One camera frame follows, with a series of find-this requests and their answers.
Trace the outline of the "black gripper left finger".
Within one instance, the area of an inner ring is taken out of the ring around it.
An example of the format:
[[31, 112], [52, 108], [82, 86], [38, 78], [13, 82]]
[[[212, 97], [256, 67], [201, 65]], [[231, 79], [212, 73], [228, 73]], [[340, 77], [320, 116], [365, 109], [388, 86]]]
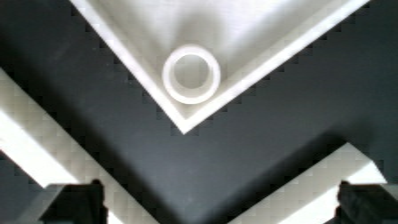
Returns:
[[39, 216], [45, 224], [107, 224], [105, 186], [98, 179], [89, 184], [68, 184]]

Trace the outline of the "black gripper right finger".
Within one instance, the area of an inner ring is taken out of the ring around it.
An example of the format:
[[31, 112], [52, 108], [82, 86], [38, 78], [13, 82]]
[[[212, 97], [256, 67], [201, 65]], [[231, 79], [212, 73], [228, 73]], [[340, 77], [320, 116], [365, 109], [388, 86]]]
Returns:
[[398, 224], [398, 184], [350, 184], [338, 191], [333, 224]]

